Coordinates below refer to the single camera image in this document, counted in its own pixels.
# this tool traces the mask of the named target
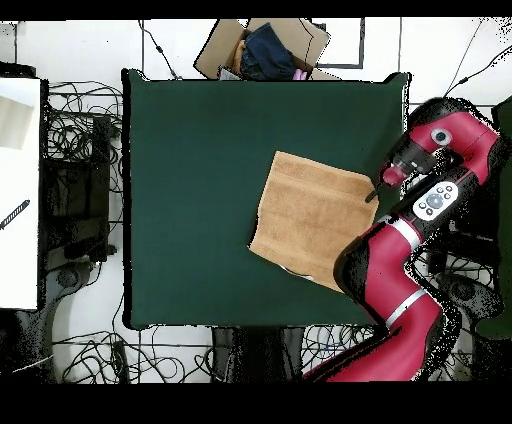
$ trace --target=dark blue cloth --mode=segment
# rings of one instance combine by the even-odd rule
[[[292,54],[286,50],[270,26],[262,25],[245,40],[240,71],[254,80],[292,80],[295,74]]]

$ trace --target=cardboard box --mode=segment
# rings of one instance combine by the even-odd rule
[[[247,27],[236,19],[219,19],[197,56],[194,68],[208,79],[217,79],[220,66],[232,66],[240,40],[267,22],[292,53],[294,65],[308,72],[309,80],[339,80],[315,68],[330,35],[302,18],[252,18]]]

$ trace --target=green table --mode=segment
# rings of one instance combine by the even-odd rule
[[[371,322],[347,296],[247,244],[276,150],[376,176],[403,131],[407,74],[385,83],[122,78],[125,324]],[[397,200],[389,191],[377,217]]]

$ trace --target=control panel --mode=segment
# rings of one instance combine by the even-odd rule
[[[454,183],[441,181],[416,200],[412,210],[418,218],[432,221],[455,201],[458,194],[459,189]]]

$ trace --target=button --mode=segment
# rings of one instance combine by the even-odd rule
[[[427,197],[427,205],[429,205],[431,208],[439,209],[441,206],[443,206],[443,198],[440,194],[431,194]]]

